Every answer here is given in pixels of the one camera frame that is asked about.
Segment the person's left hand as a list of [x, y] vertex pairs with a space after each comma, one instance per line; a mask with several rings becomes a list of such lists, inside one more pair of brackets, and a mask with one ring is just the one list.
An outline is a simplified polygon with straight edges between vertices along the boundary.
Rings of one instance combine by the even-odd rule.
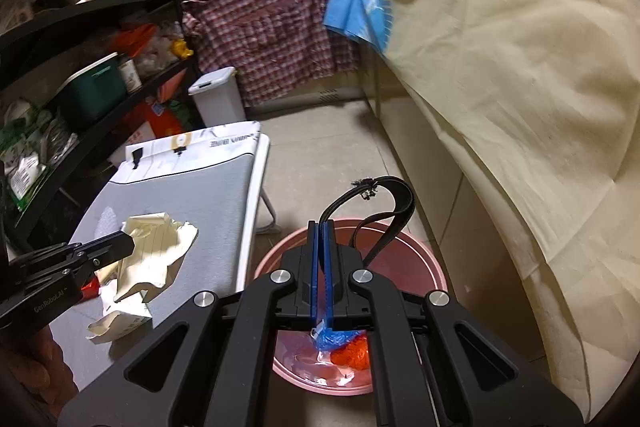
[[1, 353], [13, 376], [39, 395], [54, 417], [59, 417], [62, 408], [78, 395], [72, 370], [49, 325], [26, 339], [2, 340]]

